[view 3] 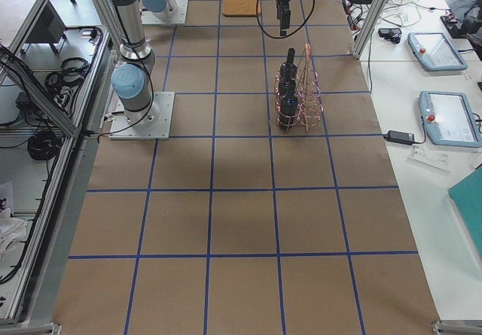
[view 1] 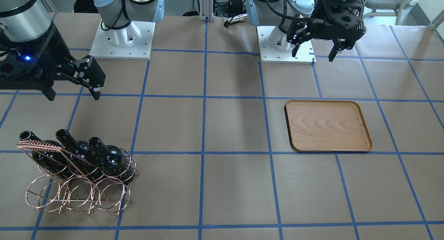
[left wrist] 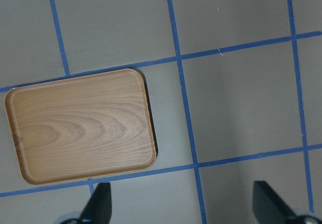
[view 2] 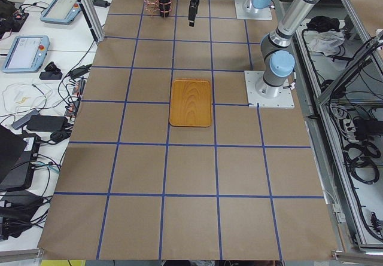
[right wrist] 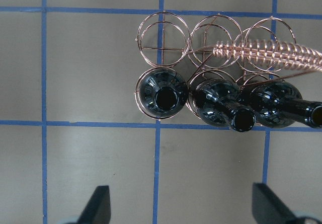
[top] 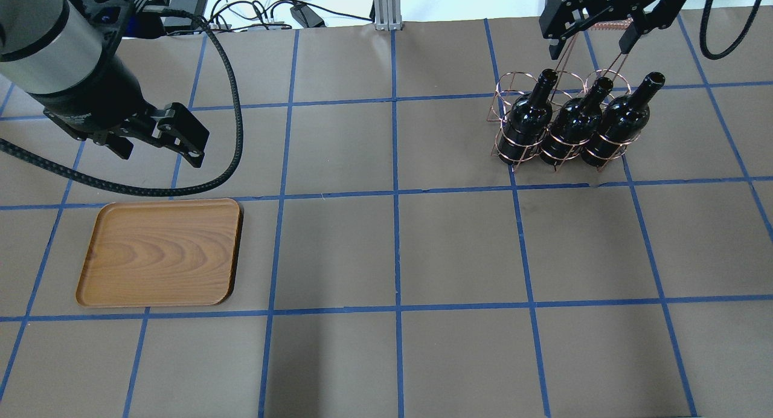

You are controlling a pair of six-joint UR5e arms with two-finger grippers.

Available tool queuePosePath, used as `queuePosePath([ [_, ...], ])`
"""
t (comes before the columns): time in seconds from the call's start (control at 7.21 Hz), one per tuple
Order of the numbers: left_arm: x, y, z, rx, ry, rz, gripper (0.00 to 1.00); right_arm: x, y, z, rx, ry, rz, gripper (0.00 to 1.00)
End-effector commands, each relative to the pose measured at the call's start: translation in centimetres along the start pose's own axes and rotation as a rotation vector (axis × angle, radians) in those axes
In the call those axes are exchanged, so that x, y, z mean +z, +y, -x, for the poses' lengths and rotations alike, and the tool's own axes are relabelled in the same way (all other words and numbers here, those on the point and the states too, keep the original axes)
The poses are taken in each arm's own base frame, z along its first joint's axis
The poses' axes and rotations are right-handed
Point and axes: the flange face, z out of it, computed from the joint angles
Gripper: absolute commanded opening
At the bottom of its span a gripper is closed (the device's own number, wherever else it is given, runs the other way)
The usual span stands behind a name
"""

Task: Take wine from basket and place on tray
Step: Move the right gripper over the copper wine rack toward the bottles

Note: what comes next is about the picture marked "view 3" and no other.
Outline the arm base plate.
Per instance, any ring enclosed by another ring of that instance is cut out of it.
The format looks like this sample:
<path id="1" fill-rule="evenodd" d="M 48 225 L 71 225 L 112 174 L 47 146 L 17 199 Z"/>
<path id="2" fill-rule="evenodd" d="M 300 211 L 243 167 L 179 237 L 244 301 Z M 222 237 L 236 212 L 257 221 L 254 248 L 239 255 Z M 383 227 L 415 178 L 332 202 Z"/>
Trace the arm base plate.
<path id="1" fill-rule="evenodd" d="M 186 22 L 188 0 L 141 0 L 141 19 L 144 26 L 183 26 Z"/>
<path id="2" fill-rule="evenodd" d="M 154 103 L 149 111 L 125 111 L 121 100 L 117 100 L 117 111 L 111 122 L 110 139 L 148 140 L 168 139 L 174 107 L 174 92 L 155 92 Z"/>

